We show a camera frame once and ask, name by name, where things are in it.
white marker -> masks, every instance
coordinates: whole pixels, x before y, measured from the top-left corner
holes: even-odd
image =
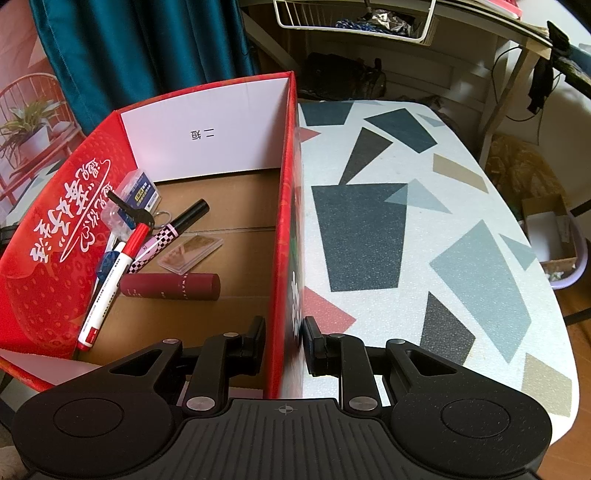
[[[99,294],[96,296],[95,302],[92,304],[80,335],[78,336],[77,347],[80,350],[88,351],[95,344],[97,335],[99,334],[100,327],[105,321],[105,317],[109,313],[109,308],[113,303],[113,299],[117,295],[119,288],[119,281],[129,266],[133,263],[135,256],[139,249],[144,243],[146,236],[150,231],[150,227],[139,223],[135,228],[134,232],[129,237],[127,244],[123,251],[115,260],[113,268],[107,275],[105,283],[99,290]]]

white flower pot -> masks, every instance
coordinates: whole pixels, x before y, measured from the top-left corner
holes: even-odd
[[[21,157],[32,160],[47,147],[49,147],[49,131],[47,127],[43,126],[35,135],[23,142],[18,149]]]

key ring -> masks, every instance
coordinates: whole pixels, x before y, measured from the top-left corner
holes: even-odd
[[[168,219],[162,224],[154,225],[154,230],[160,230],[165,225],[168,225],[173,219],[172,214],[167,210],[159,210],[158,212],[154,212],[153,217],[156,218],[158,215],[168,215]]]

wire basket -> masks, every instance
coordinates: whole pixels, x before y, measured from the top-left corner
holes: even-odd
[[[426,17],[413,15],[416,17],[413,29],[416,32],[420,32],[416,37],[404,37],[386,32],[380,33],[335,27],[335,23],[338,20],[360,18],[365,15],[368,11],[368,7],[366,6],[368,3],[364,3],[361,0],[345,0],[340,2],[326,0],[273,0],[277,23],[283,28],[356,33],[358,35],[390,38],[408,43],[431,44],[437,22],[437,19],[433,17],[436,0],[431,0]]]

geometric pattern tablecloth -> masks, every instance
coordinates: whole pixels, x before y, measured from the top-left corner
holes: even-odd
[[[323,333],[404,338],[521,390],[553,441],[564,435],[579,386],[560,309],[455,134],[423,105],[363,100],[300,104],[300,138],[305,314]],[[304,378],[304,396],[336,395],[336,379]]]

